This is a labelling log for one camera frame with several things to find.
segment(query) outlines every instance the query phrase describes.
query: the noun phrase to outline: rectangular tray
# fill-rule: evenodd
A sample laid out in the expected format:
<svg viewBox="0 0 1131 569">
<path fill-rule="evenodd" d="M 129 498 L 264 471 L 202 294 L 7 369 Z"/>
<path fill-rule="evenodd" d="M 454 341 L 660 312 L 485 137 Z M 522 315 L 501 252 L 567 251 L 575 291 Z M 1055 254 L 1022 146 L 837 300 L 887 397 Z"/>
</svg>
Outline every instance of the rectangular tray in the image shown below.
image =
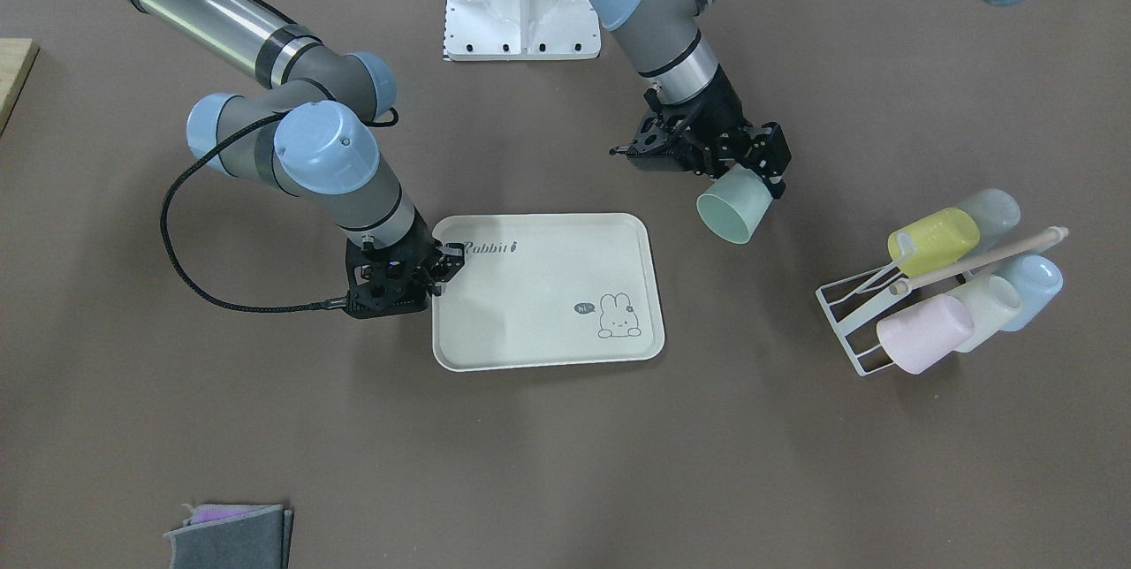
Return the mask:
<svg viewBox="0 0 1131 569">
<path fill-rule="evenodd" d="M 664 347 L 648 231 L 629 214 L 452 216 L 467 244 L 432 300 L 432 352 L 454 371 L 649 360 Z"/>
</svg>

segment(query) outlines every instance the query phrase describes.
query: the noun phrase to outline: wooden board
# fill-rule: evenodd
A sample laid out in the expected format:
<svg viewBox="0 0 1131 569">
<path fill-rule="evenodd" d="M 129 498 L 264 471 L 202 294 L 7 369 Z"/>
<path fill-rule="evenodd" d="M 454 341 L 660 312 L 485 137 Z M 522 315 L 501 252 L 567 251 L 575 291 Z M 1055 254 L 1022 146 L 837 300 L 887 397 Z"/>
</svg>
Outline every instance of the wooden board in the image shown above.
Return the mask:
<svg viewBox="0 0 1131 569">
<path fill-rule="evenodd" d="M 0 135 L 38 53 L 40 46 L 32 38 L 0 38 Z"/>
</svg>

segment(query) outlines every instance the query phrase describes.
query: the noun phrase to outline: translucent cup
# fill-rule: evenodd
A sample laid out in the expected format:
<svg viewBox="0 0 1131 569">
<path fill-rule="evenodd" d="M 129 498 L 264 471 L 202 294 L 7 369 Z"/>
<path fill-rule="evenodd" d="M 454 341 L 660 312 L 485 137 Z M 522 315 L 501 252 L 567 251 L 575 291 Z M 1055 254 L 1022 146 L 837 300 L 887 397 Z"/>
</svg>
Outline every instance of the translucent cup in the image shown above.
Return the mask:
<svg viewBox="0 0 1131 569">
<path fill-rule="evenodd" d="M 745 244 L 774 202 L 758 174 L 735 165 L 696 200 L 699 217 L 715 235 Z"/>
<path fill-rule="evenodd" d="M 957 207 L 946 207 L 888 236 L 888 253 L 892 260 L 901 255 L 896 236 L 906 233 L 915 242 L 915 255 L 899 264 L 899 269 L 908 276 L 953 265 L 961 256 L 978 244 L 978 225 L 966 212 Z"/>
<path fill-rule="evenodd" d="M 970 251 L 974 256 L 988 251 L 1021 222 L 1021 207 L 1012 196 L 1000 189 L 983 189 L 955 204 L 955 207 L 966 212 L 978 225 L 981 240 Z"/>
<path fill-rule="evenodd" d="M 880 320 L 875 334 L 897 367 L 920 374 L 974 336 L 974 318 L 966 304 L 940 293 Z"/>
<path fill-rule="evenodd" d="M 974 319 L 974 335 L 958 344 L 955 350 L 959 353 L 977 348 L 1021 314 L 1021 295 L 1002 276 L 981 274 L 952 288 L 948 295 L 966 304 Z"/>
<path fill-rule="evenodd" d="M 1005 278 L 1021 295 L 1021 314 L 1002 327 L 1013 333 L 1021 330 L 1064 287 L 1064 277 L 1056 265 L 1042 256 L 1018 256 L 1002 264 L 994 274 Z"/>
</svg>

